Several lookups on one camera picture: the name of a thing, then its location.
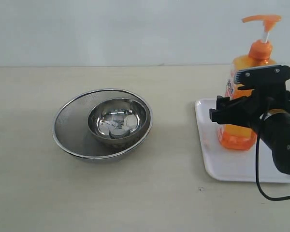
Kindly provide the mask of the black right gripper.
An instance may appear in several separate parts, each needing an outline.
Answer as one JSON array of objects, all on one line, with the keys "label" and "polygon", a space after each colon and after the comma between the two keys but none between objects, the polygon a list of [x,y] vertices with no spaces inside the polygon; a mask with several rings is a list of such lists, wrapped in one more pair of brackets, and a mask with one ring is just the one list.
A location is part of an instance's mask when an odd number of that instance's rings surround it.
[{"label": "black right gripper", "polygon": [[290,135],[290,91],[286,84],[242,90],[244,97],[231,100],[220,95],[209,118],[220,125],[243,125],[242,135]]}]

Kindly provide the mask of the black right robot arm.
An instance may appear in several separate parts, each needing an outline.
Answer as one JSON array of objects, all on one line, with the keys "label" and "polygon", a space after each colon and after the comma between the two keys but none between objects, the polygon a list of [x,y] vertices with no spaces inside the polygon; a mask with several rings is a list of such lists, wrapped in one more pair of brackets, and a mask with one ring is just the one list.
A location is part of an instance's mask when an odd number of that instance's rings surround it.
[{"label": "black right robot arm", "polygon": [[285,84],[255,87],[248,97],[218,96],[211,121],[252,129],[271,149],[275,167],[290,174],[290,91]]}]

